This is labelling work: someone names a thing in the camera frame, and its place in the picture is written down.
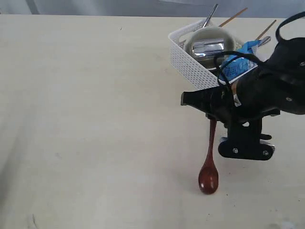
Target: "white basket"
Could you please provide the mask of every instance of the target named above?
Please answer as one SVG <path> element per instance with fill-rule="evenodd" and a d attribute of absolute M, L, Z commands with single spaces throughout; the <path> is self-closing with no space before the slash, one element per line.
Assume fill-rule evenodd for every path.
<path fill-rule="evenodd" d="M 179 71 L 197 90 L 218 86 L 217 77 L 204 68 L 195 59 L 183 50 L 185 41 L 179 42 L 180 37 L 202 28 L 204 21 L 200 20 L 168 35 L 171 40 L 171 64 Z M 235 38 L 236 44 L 242 46 L 244 43 Z"/>

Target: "table surface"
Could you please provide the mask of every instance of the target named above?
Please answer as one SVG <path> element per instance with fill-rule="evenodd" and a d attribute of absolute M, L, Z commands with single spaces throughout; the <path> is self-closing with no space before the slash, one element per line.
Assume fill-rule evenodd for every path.
<path fill-rule="evenodd" d="M 194 88 L 171 67 L 167 39 L 197 20 L 0 16 L 0 228 L 27 228 L 31 215 L 40 229 L 304 228 L 303 116 L 264 119 L 269 161 L 215 147 L 220 185 L 200 192 L 209 123 L 180 106 Z M 225 27 L 246 41 L 272 20 Z M 299 20 L 282 35 L 304 31 Z M 218 124 L 216 144 L 225 134 Z"/>

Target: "chopstick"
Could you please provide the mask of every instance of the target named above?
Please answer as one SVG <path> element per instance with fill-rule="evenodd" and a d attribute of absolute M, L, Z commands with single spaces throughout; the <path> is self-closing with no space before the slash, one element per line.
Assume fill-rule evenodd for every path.
<path fill-rule="evenodd" d="M 234 16 L 230 17 L 228 20 L 226 20 L 225 22 L 221 23 L 219 25 L 219 27 L 223 27 L 225 24 L 229 23 L 230 21 L 232 21 L 234 18 L 236 18 L 238 15 L 242 14 L 244 11 L 246 11 L 248 9 L 248 7 L 244 8 L 243 10 L 239 11 L 237 14 L 235 14 Z"/>
<path fill-rule="evenodd" d="M 274 20 L 255 40 L 259 40 L 271 28 L 271 26 L 273 26 L 275 22 L 276 20 Z"/>

